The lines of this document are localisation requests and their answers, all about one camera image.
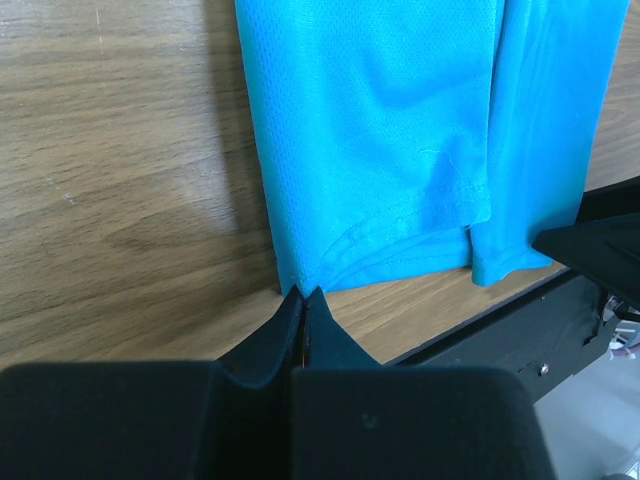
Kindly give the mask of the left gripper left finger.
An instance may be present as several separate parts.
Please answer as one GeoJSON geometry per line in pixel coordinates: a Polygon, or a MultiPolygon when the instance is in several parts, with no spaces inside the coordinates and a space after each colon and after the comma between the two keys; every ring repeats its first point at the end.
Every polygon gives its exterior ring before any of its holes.
{"type": "Polygon", "coordinates": [[[303,307],[294,286],[268,321],[218,359],[226,374],[244,388],[264,388],[288,371],[298,356],[303,307]]]}

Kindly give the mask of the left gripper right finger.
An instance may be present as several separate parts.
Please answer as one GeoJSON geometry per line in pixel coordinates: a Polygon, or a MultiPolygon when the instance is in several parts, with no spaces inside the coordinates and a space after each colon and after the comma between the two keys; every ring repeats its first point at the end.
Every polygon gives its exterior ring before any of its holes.
{"type": "Polygon", "coordinates": [[[320,287],[305,304],[302,364],[305,368],[381,366],[336,322],[320,287]]]}

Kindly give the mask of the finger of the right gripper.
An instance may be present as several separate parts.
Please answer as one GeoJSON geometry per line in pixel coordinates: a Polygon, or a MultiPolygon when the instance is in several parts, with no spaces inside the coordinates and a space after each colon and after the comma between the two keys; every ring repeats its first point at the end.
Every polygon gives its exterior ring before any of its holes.
{"type": "Polygon", "coordinates": [[[639,215],[541,232],[533,247],[623,300],[639,298],[639,215]]]}

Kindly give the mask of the teal t shirt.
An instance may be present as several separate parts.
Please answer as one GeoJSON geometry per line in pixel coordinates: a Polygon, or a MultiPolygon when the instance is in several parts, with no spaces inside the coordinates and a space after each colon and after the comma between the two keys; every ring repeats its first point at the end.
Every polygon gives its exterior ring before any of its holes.
{"type": "Polygon", "coordinates": [[[550,264],[625,1],[239,1],[279,284],[309,295],[550,264]]]}

